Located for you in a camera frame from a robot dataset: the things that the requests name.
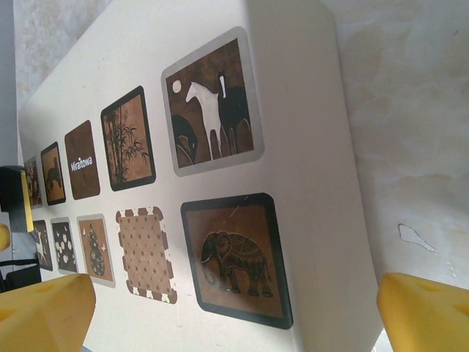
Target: gray border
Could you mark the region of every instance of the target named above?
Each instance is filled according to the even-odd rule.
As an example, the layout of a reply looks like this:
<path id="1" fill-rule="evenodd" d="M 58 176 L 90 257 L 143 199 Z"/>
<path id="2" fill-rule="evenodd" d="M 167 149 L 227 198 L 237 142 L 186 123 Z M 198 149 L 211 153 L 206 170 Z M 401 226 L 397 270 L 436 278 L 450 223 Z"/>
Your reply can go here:
<path id="1" fill-rule="evenodd" d="M 33 159 L 34 159 L 34 161 L 36 162 L 37 186 L 39 187 L 39 192 L 41 193 L 41 204 L 40 204 L 40 205 L 38 205 L 38 204 L 36 204 L 36 205 L 30 205 L 30 206 L 31 206 L 31 209 L 38 209 L 38 208 L 42 208 L 42 207 L 44 206 L 44 202 L 43 202 L 43 190 L 41 189 L 41 182 L 39 181 L 39 175 L 40 175 L 40 174 L 41 174 L 41 175 L 43 174 L 43 163 L 38 163 L 36 156 L 32 156 L 31 158 L 29 158 L 28 160 L 26 160 L 23 164 L 24 164 L 24 166 L 25 166 L 25 168 L 26 168 L 26 165 L 29 164 L 29 163 L 31 163 L 31 162 L 33 161 Z"/>
<path id="2" fill-rule="evenodd" d="M 51 233 L 52 233 L 52 238 L 54 239 L 54 236 L 53 236 L 53 227 L 52 227 L 52 224 L 57 224 L 58 222 L 68 222 L 68 230 L 70 231 L 70 238 L 72 239 L 73 241 L 73 233 L 72 233 L 72 227 L 70 226 L 70 219 L 65 217 L 65 218 L 55 218 L 55 219 L 51 219 Z M 56 241 L 54 240 L 53 241 L 53 248 L 55 249 L 56 245 Z M 59 259 L 57 258 L 57 253 L 56 253 L 56 262 L 57 262 L 57 270 L 59 271 L 59 273 L 61 273 L 62 275 L 73 275 L 73 274 L 78 274 L 80 271 L 78 270 L 78 260 L 77 260 L 77 257 L 76 257 L 76 250 L 75 250 L 75 241 L 73 241 L 73 255 L 75 255 L 75 266 L 76 266 L 76 272 L 74 271 L 68 271 L 68 270 L 63 270 L 59 267 Z"/>
<path id="3" fill-rule="evenodd" d="M 112 281 L 100 279 L 99 277 L 94 277 L 92 275 L 89 275 L 88 273 L 88 267 L 86 266 L 86 258 L 85 258 L 85 248 L 83 245 L 83 237 L 81 236 L 81 231 L 80 231 L 80 221 L 86 221 L 86 220 L 103 220 L 104 224 L 104 237 L 106 239 L 106 245 L 107 245 L 107 250 L 108 250 L 108 255 L 109 255 L 109 265 L 111 266 L 111 275 L 112 275 Z M 94 215 L 85 215 L 85 216 L 79 216 L 76 218 L 76 224 L 78 226 L 78 233 L 80 234 L 80 243 L 81 243 L 81 250 L 83 251 L 83 259 L 85 263 L 85 272 L 89 275 L 91 278 L 91 281 L 93 281 L 96 284 L 104 285 L 110 288 L 115 288 L 116 287 L 116 277 L 114 276 L 114 269 L 112 268 L 112 258 L 111 258 L 111 251 L 109 251 L 109 239 L 108 239 L 108 230 L 106 229 L 106 219 L 104 218 L 103 214 L 94 214 Z"/>
<path id="4" fill-rule="evenodd" d="M 254 150 L 241 154 L 226 156 L 224 158 L 219 158 L 211 161 L 206 161 L 204 163 L 196 165 L 186 166 L 180 169 L 177 163 L 176 146 L 174 145 L 173 126 L 171 123 L 171 111 L 169 110 L 168 87 L 166 86 L 166 79 L 174 73 L 178 72 L 179 70 L 183 69 L 184 67 L 195 62 L 196 60 L 201 59 L 203 56 L 210 54 L 212 51 L 236 39 L 238 40 L 238 45 L 240 48 L 241 68 L 243 70 L 246 96 L 248 99 L 248 108 L 249 116 L 251 118 L 251 131 L 254 142 Z M 261 117 L 259 113 L 259 105 L 257 103 L 256 85 L 254 82 L 254 73 L 252 68 L 251 56 L 249 54 L 248 35 L 246 34 L 243 27 L 234 27 L 230 29 L 226 33 L 222 34 L 220 37 L 217 37 L 214 40 L 208 42 L 201 48 L 195 50 L 186 57 L 182 58 L 180 61 L 166 68 L 161 74 L 161 85 L 163 88 L 166 123 L 168 125 L 169 132 L 169 145 L 171 148 L 174 172 L 177 176 L 183 177 L 198 174 L 200 172 L 222 169 L 228 166 L 234 166 L 256 161 L 261 158 L 262 154 L 264 153 L 264 139 L 262 137 Z"/>

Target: elephant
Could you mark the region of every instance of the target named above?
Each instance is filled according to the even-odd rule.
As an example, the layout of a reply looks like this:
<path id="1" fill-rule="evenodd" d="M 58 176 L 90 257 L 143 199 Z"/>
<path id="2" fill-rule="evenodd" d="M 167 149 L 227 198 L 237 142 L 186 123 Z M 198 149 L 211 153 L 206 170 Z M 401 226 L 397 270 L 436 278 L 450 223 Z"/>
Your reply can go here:
<path id="1" fill-rule="evenodd" d="M 204 239 L 199 263 L 202 264 L 205 279 L 209 284 L 214 285 L 214 275 L 207 272 L 207 263 L 211 260 L 216 260 L 220 268 L 219 289 L 221 291 L 241 292 L 235 273 L 235 270 L 239 270 L 248 274 L 250 296 L 259 296 L 258 285 L 260 284 L 260 294 L 264 297 L 273 297 L 267 283 L 267 279 L 269 282 L 272 280 L 267 271 L 264 253 L 254 241 L 246 236 L 220 231 L 211 232 Z M 226 278 L 229 279 L 231 288 L 226 284 Z"/>

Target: yellow object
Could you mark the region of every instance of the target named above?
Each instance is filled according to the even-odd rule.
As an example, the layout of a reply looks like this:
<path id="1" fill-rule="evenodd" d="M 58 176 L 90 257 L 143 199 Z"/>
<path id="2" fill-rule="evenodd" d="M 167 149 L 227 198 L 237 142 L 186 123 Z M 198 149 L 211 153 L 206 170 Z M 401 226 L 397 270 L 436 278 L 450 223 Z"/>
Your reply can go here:
<path id="1" fill-rule="evenodd" d="M 0 224 L 0 252 L 10 247 L 10 229 L 5 224 Z"/>
<path id="2" fill-rule="evenodd" d="M 0 351 L 79 352 L 95 311 L 86 274 L 0 294 Z"/>
<path id="3" fill-rule="evenodd" d="M 394 352 L 468 352 L 469 291 L 386 274 L 378 308 Z"/>
<path id="4" fill-rule="evenodd" d="M 23 199 L 24 199 L 24 215 L 26 217 L 26 231 L 31 232 L 34 230 L 32 224 L 32 212 L 31 204 L 29 203 L 29 191 L 28 191 L 28 182 L 26 181 L 26 173 L 21 172 L 21 185 L 23 187 Z"/>

